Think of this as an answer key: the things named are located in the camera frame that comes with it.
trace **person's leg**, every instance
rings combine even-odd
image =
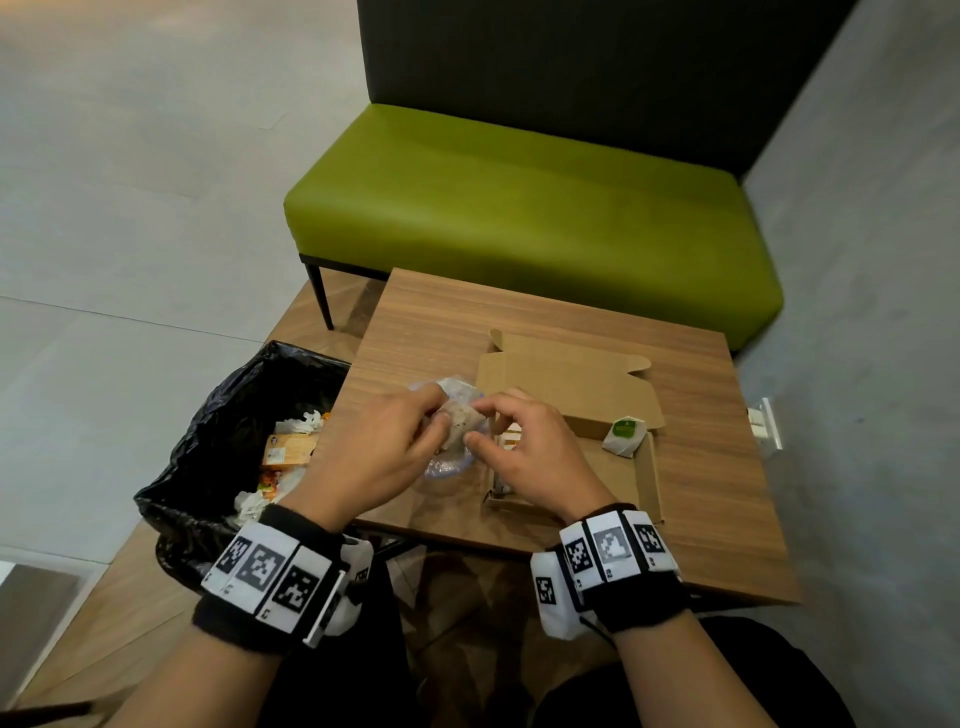
[[[780,634],[742,617],[709,617],[701,623],[744,685],[780,728],[853,726],[840,695],[809,658]],[[639,726],[634,699],[620,663],[579,675],[554,689],[537,707],[534,728],[616,719]]]
[[[387,565],[374,558],[368,591],[356,624],[340,637],[303,646],[276,674],[257,725],[299,725],[305,714],[352,716],[358,725],[425,725],[407,665],[400,612]]]

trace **person's right hand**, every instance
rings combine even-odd
[[[469,432],[464,444],[530,502],[567,523],[616,502],[590,468],[556,407],[519,389],[484,397],[470,406],[487,417],[499,415],[492,428],[494,437],[513,422],[523,428],[519,444],[511,450],[480,432]]]

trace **green bench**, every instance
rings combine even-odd
[[[328,328],[320,267],[709,328],[734,351],[783,303],[730,174],[429,111],[370,105],[284,207]]]

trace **wall outlet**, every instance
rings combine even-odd
[[[766,460],[783,449],[780,430],[777,429],[777,420],[774,418],[774,408],[770,398],[764,397],[754,406],[747,408],[750,418],[750,429],[754,431],[756,446],[760,448],[760,456]]]

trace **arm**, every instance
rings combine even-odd
[[[372,400],[336,447],[310,461],[283,507],[336,533],[399,495],[423,473],[446,439],[450,421],[445,414],[420,427],[423,417],[444,401],[446,395],[436,384]],[[246,651],[191,627],[109,726],[253,726],[280,661],[278,655]]]
[[[498,415],[492,429],[494,435],[503,432],[511,422],[523,427],[523,436],[513,450],[499,448],[491,438],[479,433],[464,438],[473,453],[519,494],[567,523],[615,502],[554,407],[520,390],[478,400],[473,406],[488,416]],[[642,574],[632,578],[647,577]],[[643,725],[774,725],[689,610],[656,626],[616,632],[613,640]]]

